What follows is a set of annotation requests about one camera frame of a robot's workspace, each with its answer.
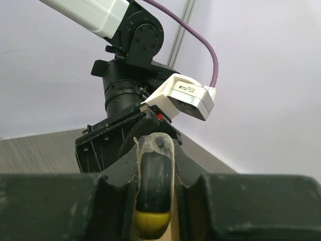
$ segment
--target yellow object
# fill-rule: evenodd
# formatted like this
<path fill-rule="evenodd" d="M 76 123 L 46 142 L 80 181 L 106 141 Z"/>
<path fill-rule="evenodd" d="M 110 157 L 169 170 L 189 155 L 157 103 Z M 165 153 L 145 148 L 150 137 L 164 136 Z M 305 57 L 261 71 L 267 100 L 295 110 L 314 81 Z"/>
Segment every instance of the yellow object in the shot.
<path fill-rule="evenodd" d="M 136 210 L 135 230 L 142 239 L 159 239 L 167 230 L 171 213 L 150 213 Z"/>

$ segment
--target cable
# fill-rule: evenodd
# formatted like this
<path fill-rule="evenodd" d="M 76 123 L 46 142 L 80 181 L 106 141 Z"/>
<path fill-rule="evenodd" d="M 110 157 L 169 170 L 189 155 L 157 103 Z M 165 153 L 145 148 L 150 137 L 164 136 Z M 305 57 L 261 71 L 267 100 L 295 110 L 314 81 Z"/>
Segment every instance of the cable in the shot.
<path fill-rule="evenodd" d="M 212 60 L 213 60 L 213 75 L 212 75 L 212 80 L 210 83 L 210 87 L 215 87 L 216 82 L 217 82 L 217 77 L 219 74 L 219 61 L 217 59 L 216 53 L 211 46 L 211 44 L 204 39 L 199 33 L 197 33 L 194 29 L 192 29 L 188 24 L 186 24 L 180 17 L 176 16 L 173 12 L 171 12 L 169 9 L 164 7 L 163 5 L 155 2 L 154 0 L 142 0 L 155 8 L 161 10 L 168 16 L 170 16 L 172 19 L 174 19 L 176 22 L 178 22 L 184 29 L 186 29 L 190 34 L 192 34 L 195 38 L 197 38 L 202 44 L 205 45 L 205 47 L 209 50 Z"/>

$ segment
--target wooden floor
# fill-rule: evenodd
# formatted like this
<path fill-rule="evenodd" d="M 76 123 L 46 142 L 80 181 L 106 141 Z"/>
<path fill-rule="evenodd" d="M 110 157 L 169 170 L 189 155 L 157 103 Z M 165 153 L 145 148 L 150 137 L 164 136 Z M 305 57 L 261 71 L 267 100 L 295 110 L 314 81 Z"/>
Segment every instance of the wooden floor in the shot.
<path fill-rule="evenodd" d="M 0 141 L 0 173 L 77 173 L 75 139 L 82 130 Z M 183 136 L 183 149 L 212 173 L 235 173 Z"/>

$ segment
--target white wall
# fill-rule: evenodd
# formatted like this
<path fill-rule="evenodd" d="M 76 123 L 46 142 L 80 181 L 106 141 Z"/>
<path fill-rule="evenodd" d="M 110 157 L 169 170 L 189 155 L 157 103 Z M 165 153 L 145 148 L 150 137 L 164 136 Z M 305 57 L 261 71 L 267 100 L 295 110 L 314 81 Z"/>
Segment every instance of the white wall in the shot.
<path fill-rule="evenodd" d="M 321 181 L 321 1 L 203 0 L 191 26 L 217 52 L 217 99 L 205 123 L 181 114 L 179 129 L 238 172 Z M 176 68 L 210 82 L 190 35 Z"/>
<path fill-rule="evenodd" d="M 185 0 L 159 0 L 180 15 Z M 144 4 L 162 23 L 166 63 L 177 24 Z M 37 0 L 0 7 L 0 138 L 82 128 L 106 118 L 96 59 L 113 59 L 107 42 Z"/>

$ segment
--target white panel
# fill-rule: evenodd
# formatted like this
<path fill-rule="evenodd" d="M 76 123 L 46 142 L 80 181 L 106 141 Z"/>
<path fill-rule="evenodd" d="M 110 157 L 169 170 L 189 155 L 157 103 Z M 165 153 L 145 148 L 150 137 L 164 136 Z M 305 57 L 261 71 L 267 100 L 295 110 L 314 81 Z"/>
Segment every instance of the white panel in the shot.
<path fill-rule="evenodd" d="M 185 0 L 159 0 L 180 15 Z M 163 24 L 166 63 L 177 24 L 148 6 Z M 96 59 L 113 59 L 106 42 L 33 0 L 0 7 L 0 138 L 82 128 L 106 118 L 102 80 L 90 75 Z"/>
<path fill-rule="evenodd" d="M 206 123 L 174 123 L 241 173 L 307 174 L 321 181 L 321 2 L 198 1 L 192 27 L 220 64 Z M 202 84 L 208 51 L 186 35 L 176 68 Z"/>

